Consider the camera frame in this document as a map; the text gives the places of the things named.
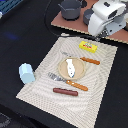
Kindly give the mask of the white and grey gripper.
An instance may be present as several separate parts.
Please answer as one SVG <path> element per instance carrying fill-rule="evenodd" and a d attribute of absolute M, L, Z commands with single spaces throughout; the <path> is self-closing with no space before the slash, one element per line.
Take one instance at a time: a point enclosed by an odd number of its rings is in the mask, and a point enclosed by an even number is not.
<path fill-rule="evenodd" d="M 96 38 L 110 36 L 126 26 L 127 0 L 99 0 L 92 11 L 88 32 Z"/>

